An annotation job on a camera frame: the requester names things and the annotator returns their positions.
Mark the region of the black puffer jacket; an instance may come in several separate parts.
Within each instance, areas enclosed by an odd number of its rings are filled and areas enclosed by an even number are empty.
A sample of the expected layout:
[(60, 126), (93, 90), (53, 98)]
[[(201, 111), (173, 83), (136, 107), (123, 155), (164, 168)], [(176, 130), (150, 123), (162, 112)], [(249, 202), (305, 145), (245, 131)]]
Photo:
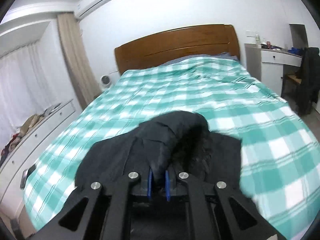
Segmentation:
[(240, 192), (241, 141), (211, 132), (198, 113), (159, 115), (127, 133), (94, 143), (78, 167), (71, 196), (80, 195), (93, 182), (107, 186), (132, 171), (143, 181), (151, 173), (154, 185), (160, 187), (169, 168), (210, 184), (224, 181)]

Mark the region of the green white plaid bedspread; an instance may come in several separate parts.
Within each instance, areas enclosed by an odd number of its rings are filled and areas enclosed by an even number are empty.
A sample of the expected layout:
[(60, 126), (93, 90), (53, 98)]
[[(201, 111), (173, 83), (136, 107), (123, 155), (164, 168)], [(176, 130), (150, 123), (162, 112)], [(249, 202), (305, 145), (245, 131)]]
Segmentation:
[(300, 239), (319, 211), (319, 142), (289, 104), (235, 60), (197, 56), (128, 70), (36, 160), (23, 200), (36, 230), (74, 190), (80, 162), (97, 141), (172, 111), (196, 112), (209, 129), (242, 140), (240, 186), (287, 239)]

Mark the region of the smartphone on bed edge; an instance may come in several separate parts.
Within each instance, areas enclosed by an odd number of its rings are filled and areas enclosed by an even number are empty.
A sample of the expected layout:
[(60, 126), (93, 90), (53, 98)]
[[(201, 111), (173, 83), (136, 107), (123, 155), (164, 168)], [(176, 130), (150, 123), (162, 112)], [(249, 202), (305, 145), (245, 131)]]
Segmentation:
[(28, 173), (29, 173), (28, 169), (24, 170), (22, 173), (22, 178), (21, 178), (21, 182), (20, 182), (20, 189), (22, 189), (22, 190), (25, 188), (25, 184), (26, 184), (27, 178), (29, 176)]

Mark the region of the white low drawer cabinet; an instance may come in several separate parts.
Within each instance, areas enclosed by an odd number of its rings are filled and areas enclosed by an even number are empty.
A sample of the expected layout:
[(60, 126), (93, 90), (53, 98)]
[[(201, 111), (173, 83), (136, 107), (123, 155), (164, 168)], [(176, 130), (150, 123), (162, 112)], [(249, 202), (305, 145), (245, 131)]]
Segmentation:
[(22, 202), (20, 181), (23, 170), (28, 169), (49, 144), (73, 120), (77, 111), (73, 100), (57, 107), (35, 126), (1, 166), (1, 209), (13, 216)]

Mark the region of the small white round fan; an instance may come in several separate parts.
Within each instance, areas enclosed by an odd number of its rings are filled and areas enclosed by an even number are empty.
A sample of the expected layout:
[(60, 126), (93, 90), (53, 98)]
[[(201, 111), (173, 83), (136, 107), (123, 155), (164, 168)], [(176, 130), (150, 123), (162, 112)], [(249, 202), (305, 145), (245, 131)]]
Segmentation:
[(113, 86), (112, 80), (108, 75), (103, 75), (100, 78), (100, 89), (105, 91), (110, 89)]

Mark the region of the white sheer curtain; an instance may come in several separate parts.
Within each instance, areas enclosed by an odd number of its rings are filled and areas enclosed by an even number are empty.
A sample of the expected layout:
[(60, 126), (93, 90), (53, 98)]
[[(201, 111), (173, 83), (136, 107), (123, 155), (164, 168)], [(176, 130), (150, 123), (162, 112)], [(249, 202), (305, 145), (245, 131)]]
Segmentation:
[(24, 122), (73, 98), (59, 56), (30, 43), (1, 56), (1, 147)]

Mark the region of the dark coat on chair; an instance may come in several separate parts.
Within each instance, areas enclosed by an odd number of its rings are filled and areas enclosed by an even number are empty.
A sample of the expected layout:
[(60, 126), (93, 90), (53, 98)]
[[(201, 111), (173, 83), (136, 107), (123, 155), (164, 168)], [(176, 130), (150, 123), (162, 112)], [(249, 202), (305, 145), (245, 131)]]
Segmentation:
[(305, 49), (298, 77), (301, 79), (297, 91), (298, 114), (306, 115), (310, 113), (312, 104), (318, 102), (319, 48)]

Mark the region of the white desk with drawer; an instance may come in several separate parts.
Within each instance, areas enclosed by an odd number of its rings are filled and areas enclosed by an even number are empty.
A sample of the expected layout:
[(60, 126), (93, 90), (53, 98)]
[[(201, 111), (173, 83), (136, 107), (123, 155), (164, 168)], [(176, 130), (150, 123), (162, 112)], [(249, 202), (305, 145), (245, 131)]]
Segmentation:
[(260, 78), (259, 80), (269, 89), (281, 96), (285, 66), (298, 68), (302, 57), (279, 50), (260, 50)]

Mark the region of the grey panel beside desk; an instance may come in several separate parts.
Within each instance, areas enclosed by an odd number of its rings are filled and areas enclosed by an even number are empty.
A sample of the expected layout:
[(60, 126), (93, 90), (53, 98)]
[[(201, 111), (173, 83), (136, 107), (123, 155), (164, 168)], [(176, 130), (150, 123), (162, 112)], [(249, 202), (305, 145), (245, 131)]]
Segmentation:
[(255, 44), (246, 43), (246, 67), (252, 77), (261, 80), (261, 49)]

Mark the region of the brown wooden headboard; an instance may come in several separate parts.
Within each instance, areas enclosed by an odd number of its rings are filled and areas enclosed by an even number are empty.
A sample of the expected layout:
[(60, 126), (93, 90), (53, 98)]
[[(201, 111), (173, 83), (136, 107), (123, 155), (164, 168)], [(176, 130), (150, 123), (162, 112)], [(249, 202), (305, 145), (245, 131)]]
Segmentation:
[(190, 55), (230, 53), (240, 59), (238, 37), (232, 25), (205, 24), (148, 35), (116, 48), (119, 73), (146, 69)]

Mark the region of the beige curtain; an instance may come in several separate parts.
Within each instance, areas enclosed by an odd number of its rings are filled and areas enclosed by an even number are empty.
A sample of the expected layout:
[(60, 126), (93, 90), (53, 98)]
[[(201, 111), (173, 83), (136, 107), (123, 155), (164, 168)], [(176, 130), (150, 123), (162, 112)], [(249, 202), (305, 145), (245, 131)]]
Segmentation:
[(93, 75), (81, 37), (79, 24), (72, 13), (57, 16), (61, 48), (79, 104), (85, 109), (101, 94)]

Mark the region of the white wall air conditioner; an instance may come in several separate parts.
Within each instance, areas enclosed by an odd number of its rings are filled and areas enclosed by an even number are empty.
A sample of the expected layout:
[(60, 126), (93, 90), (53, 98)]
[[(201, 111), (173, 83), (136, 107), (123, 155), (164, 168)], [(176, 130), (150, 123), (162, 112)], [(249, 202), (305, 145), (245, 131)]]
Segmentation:
[(81, 20), (111, 0), (80, 0), (74, 9), (74, 16)]

